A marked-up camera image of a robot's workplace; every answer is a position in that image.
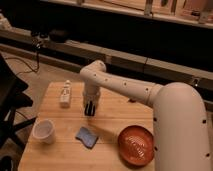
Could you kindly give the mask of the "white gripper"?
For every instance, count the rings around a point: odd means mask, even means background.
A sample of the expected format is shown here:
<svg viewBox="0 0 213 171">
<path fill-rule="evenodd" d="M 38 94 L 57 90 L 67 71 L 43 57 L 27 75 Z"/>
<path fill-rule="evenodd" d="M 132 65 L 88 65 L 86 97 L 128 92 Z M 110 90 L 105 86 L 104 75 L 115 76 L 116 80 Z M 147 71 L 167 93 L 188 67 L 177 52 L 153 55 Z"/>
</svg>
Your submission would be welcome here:
<svg viewBox="0 0 213 171">
<path fill-rule="evenodd" d="M 83 104 L 86 105 L 84 114 L 86 116 L 95 116 L 96 113 L 95 105 L 98 104 L 100 98 L 100 87 L 89 83 L 85 83 L 82 95 L 83 95 Z"/>
</svg>

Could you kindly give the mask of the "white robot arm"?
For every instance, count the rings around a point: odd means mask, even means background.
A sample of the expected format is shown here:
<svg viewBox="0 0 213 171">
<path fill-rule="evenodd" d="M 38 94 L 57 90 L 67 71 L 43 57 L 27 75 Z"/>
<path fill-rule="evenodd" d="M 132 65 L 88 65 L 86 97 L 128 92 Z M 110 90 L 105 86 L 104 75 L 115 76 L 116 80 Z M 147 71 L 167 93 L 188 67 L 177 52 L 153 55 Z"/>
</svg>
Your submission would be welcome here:
<svg viewBox="0 0 213 171">
<path fill-rule="evenodd" d="M 166 85 L 106 72 L 96 60 L 80 70 L 83 103 L 99 102 L 106 88 L 153 109 L 155 171 L 213 171 L 204 100 L 183 82 Z"/>
</svg>

